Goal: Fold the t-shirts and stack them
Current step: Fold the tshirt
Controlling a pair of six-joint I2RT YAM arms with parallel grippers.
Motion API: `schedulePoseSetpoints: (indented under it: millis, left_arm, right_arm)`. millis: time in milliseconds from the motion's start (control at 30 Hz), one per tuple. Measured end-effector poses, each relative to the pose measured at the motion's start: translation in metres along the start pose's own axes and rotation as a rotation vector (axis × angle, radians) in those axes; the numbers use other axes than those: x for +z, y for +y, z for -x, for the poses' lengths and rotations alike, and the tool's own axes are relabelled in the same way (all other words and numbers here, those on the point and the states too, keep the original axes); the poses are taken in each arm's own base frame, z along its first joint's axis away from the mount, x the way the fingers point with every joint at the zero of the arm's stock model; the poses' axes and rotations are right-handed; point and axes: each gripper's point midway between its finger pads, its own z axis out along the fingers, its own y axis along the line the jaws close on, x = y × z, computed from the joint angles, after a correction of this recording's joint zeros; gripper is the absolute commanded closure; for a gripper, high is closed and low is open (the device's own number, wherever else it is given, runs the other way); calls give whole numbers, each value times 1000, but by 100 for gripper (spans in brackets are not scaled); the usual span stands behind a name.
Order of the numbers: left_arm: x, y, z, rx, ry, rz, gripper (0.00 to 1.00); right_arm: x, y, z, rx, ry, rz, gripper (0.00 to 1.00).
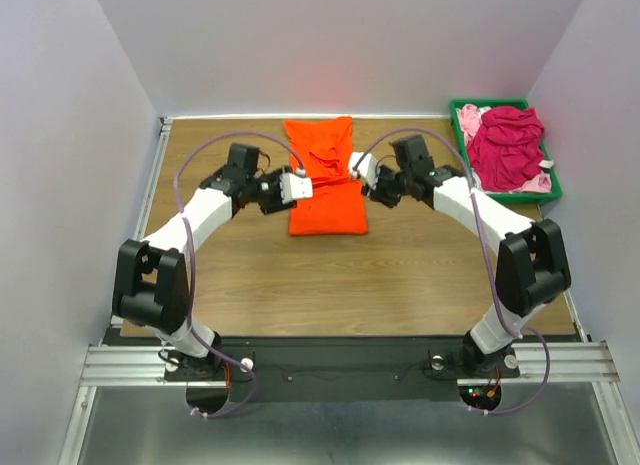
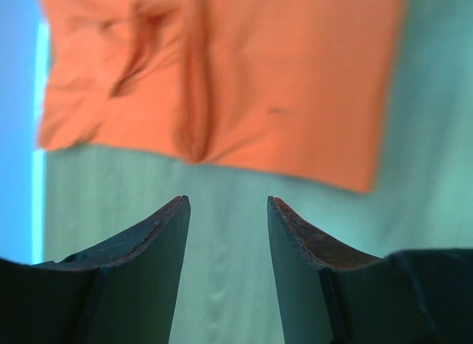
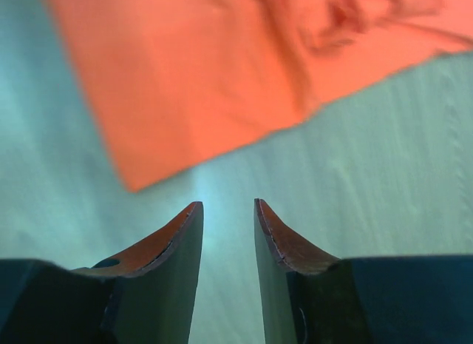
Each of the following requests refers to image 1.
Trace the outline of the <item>orange t shirt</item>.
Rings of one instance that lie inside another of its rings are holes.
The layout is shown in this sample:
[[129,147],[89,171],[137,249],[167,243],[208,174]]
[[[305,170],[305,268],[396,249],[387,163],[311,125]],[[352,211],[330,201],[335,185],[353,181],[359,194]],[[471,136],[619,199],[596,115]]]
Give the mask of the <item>orange t shirt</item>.
[[284,129],[313,185],[313,196],[300,201],[290,213],[289,234],[367,234],[364,196],[349,169],[353,119],[343,116],[321,122],[286,120]]

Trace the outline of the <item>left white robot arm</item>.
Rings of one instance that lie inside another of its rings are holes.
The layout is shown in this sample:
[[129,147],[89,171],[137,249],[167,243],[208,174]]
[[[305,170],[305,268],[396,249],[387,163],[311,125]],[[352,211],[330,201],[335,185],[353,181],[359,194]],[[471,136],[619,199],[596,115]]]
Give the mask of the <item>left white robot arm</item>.
[[219,227],[247,205],[273,214],[312,195],[301,160],[260,170],[260,148],[234,143],[226,163],[201,181],[191,199],[161,228],[119,248],[112,312],[172,345],[199,378],[227,370],[220,335],[193,316],[195,255]]

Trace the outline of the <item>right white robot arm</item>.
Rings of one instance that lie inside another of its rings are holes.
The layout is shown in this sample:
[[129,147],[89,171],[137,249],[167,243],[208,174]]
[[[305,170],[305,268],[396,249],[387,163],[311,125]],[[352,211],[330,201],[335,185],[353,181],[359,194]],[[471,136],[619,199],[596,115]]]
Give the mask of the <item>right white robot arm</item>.
[[535,315],[570,288],[564,240],[554,221],[516,213],[481,191],[469,167],[436,165],[425,141],[428,134],[411,129],[392,142],[395,168],[366,150],[352,153],[349,171],[371,201],[393,208],[411,197],[478,237],[492,303],[464,335],[460,363],[466,372],[482,375]]

